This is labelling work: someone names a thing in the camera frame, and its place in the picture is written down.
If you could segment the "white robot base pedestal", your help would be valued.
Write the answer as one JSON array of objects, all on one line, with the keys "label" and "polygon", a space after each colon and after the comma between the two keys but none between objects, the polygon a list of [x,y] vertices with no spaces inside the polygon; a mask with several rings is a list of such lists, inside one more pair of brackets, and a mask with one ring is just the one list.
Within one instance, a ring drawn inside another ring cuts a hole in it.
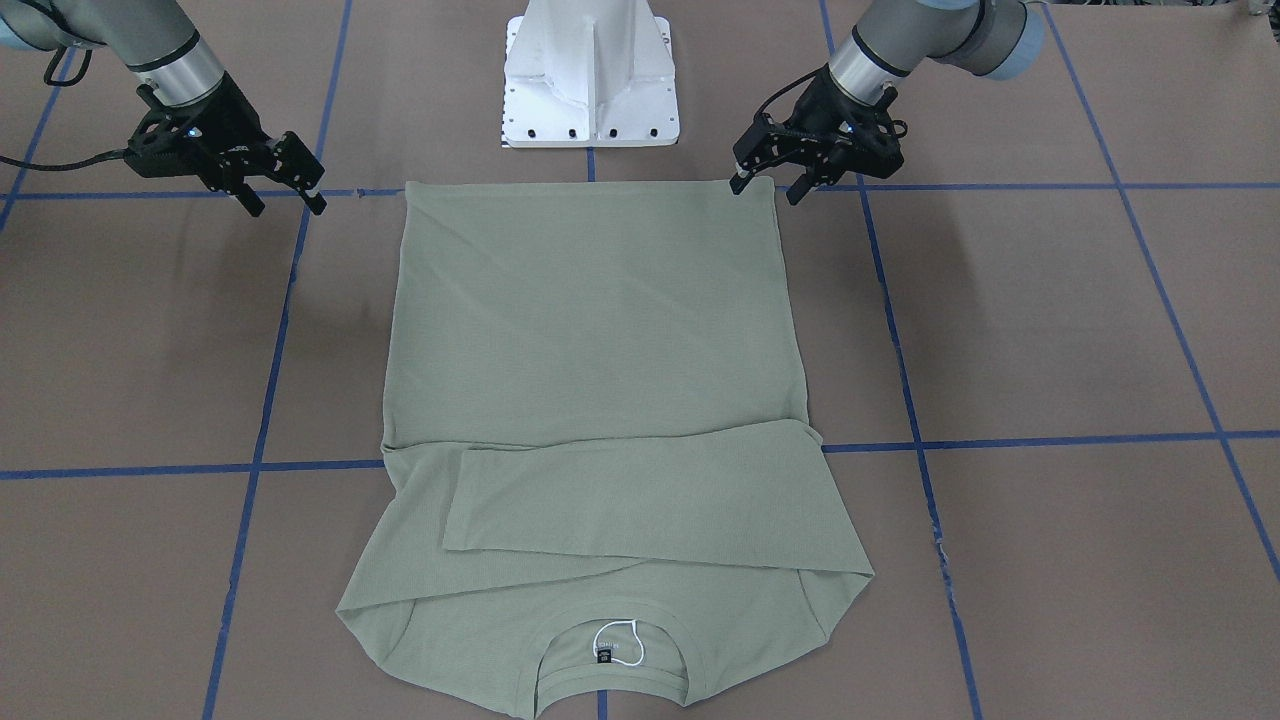
[{"label": "white robot base pedestal", "polygon": [[504,40],[504,147],[678,142],[671,26],[649,3],[531,1]]}]

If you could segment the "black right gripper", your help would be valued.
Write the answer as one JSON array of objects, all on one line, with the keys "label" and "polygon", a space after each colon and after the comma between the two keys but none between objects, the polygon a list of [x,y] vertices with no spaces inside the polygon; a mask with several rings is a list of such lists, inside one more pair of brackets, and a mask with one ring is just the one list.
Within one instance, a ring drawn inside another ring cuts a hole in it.
[{"label": "black right gripper", "polygon": [[266,205],[246,179],[261,176],[300,193],[312,215],[324,214],[326,200],[316,188],[323,164],[296,133],[268,135],[229,73],[210,94],[184,106],[164,105],[148,85],[136,91],[148,106],[124,154],[136,174],[195,176],[214,192],[232,193],[252,218],[261,217]]}]

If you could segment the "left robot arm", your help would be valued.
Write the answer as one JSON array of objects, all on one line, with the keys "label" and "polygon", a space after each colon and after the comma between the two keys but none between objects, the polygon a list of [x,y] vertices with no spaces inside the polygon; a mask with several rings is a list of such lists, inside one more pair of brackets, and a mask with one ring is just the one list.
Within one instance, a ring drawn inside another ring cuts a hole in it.
[{"label": "left robot arm", "polygon": [[1025,1],[873,1],[824,65],[756,109],[732,147],[731,192],[782,165],[801,170],[786,192],[792,205],[846,174],[890,178],[908,132],[890,108],[923,61],[1006,81],[1034,64],[1044,33]]}]

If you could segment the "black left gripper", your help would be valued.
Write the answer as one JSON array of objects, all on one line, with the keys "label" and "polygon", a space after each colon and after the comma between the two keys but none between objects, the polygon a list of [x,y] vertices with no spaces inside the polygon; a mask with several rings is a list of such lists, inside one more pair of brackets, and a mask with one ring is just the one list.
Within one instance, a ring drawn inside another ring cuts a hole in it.
[{"label": "black left gripper", "polygon": [[890,178],[905,163],[900,140],[908,124],[890,115],[897,96],[887,85],[879,100],[865,105],[837,86],[828,67],[795,79],[756,109],[733,143],[731,193],[740,196],[763,170],[783,164],[803,169],[785,191],[791,206],[847,173]]}]

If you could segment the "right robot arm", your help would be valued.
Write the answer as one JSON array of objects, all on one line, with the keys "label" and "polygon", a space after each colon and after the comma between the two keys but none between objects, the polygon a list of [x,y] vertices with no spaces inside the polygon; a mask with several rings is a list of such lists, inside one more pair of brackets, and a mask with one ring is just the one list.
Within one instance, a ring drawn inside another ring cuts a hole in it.
[{"label": "right robot arm", "polygon": [[58,79],[70,49],[91,56],[114,53],[137,78],[147,113],[123,149],[63,163],[70,172],[123,161],[143,178],[195,177],[214,193],[236,199],[252,217],[265,205],[250,186],[262,177],[296,192],[315,215],[326,200],[317,192],[324,167],[293,132],[273,137],[241,87],[177,1],[5,1],[3,45],[51,53],[44,82],[59,88],[83,79],[78,70]]}]

